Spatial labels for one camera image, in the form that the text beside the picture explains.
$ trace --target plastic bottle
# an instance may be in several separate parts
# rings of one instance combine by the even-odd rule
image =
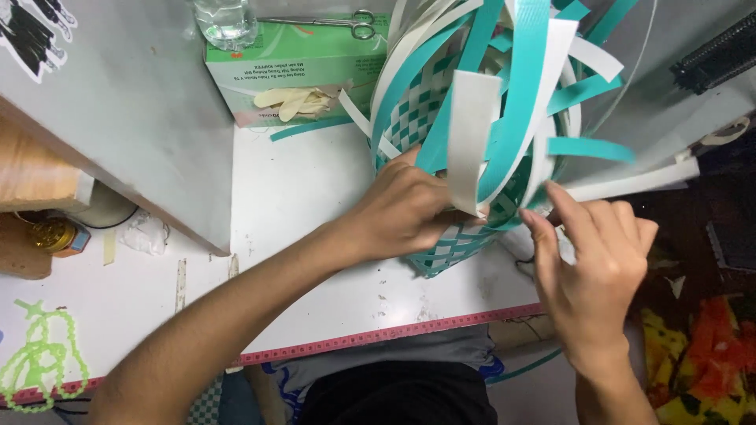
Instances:
[[[225,51],[255,42],[257,18],[250,0],[193,0],[194,16],[207,41]]]

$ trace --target sticker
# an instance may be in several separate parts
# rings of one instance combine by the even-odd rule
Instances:
[[[55,45],[57,34],[71,42],[71,29],[79,24],[60,0],[24,0],[23,3],[29,7],[19,0],[0,0],[0,45],[40,84],[45,71],[52,73],[66,63],[66,51]]]

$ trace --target person's right hand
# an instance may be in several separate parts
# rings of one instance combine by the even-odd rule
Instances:
[[[546,189],[575,245],[577,262],[562,261],[547,219],[521,209],[535,244],[538,296],[575,370],[600,377],[617,361],[627,361],[624,319],[646,275],[646,256],[658,226],[636,218],[624,201],[578,203],[556,183],[548,181]]]

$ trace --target green bead chain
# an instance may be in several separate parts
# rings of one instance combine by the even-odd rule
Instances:
[[[39,317],[32,323],[32,325],[29,327],[29,330],[26,332],[26,345],[18,350],[15,354],[13,354],[11,356],[11,359],[8,360],[8,363],[0,368],[0,394],[3,395],[5,403],[8,405],[8,407],[15,411],[21,411],[23,413],[38,413],[40,411],[51,409],[54,404],[54,400],[51,397],[51,390],[47,389],[47,387],[45,387],[45,384],[42,383],[42,377],[45,374],[49,373],[55,373],[54,387],[57,389],[57,394],[61,398],[74,399],[82,392],[84,392],[89,379],[89,369],[87,369],[87,365],[82,360],[79,349],[76,348],[76,332],[71,316],[62,310],[45,312],[44,310],[42,310],[41,300],[34,305],[27,304],[20,299],[17,299],[14,303],[17,306],[26,309],[27,320],[33,319],[34,316]],[[68,330],[67,339],[71,346],[70,353],[67,352],[66,346],[64,344],[48,342],[48,338],[50,336],[49,320],[55,317],[62,318],[66,322]],[[38,331],[41,333],[41,336],[40,338],[35,340],[34,335]],[[46,352],[55,359],[53,364],[50,366],[41,365],[43,355]],[[75,392],[66,392],[63,388],[64,363],[69,354],[79,364],[79,369],[81,369],[82,372],[82,385]],[[20,385],[19,377],[21,375],[21,372],[26,369],[27,365],[29,367],[28,371],[26,372],[26,377],[24,378],[24,383],[23,385]],[[8,387],[5,387],[3,383],[6,381],[8,373],[11,374],[11,382]],[[23,388],[34,386],[37,386],[39,388],[39,391],[42,393],[42,398],[45,400],[44,405],[30,408],[17,405],[16,402],[13,401],[13,396],[16,394],[16,392]]]

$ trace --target small box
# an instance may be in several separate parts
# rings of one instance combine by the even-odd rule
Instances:
[[[376,14],[373,27],[372,39],[357,40],[348,27],[260,22],[253,45],[235,52],[208,43],[205,63],[239,127],[347,116],[338,99],[343,89],[367,115],[386,61],[389,15]]]

